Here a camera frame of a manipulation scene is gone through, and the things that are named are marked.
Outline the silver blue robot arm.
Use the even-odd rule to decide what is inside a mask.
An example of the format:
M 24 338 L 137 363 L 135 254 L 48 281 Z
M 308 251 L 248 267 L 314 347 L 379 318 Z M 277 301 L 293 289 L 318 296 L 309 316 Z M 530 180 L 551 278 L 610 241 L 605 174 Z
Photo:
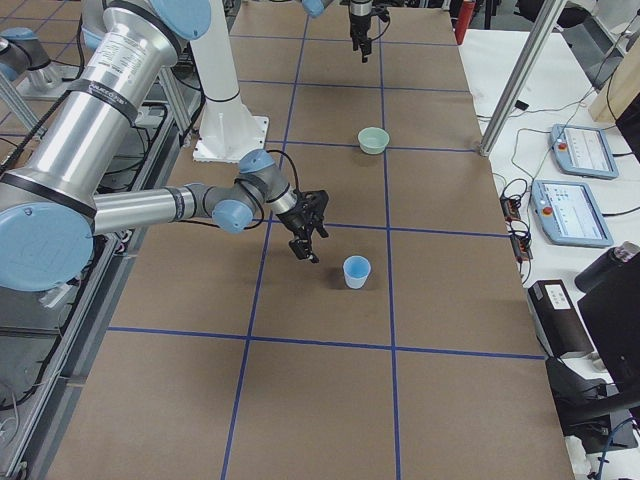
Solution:
M 314 261 L 327 193 L 301 191 L 265 150 L 268 121 L 242 102 L 222 4 L 106 1 L 98 10 L 105 31 L 83 74 L 31 158 L 1 178 L 2 286 L 43 291 L 66 283 L 100 234 L 204 217 L 240 233 L 266 211 L 292 233 L 296 257 Z M 236 164 L 234 184 L 99 194 L 153 83 L 185 48 L 205 102 L 195 159 Z
M 303 9 L 311 18 L 317 18 L 322 15 L 331 4 L 329 0 L 302 0 L 300 1 Z M 390 25 L 389 5 L 381 1 L 372 0 L 353 0 L 347 2 L 349 15 L 349 35 L 352 41 L 352 49 L 354 52 L 359 51 L 361 61 L 368 62 L 368 58 L 372 53 L 372 44 L 375 40 L 384 35 L 383 30 L 375 38 L 369 36 L 372 19 L 378 18 L 387 26 Z

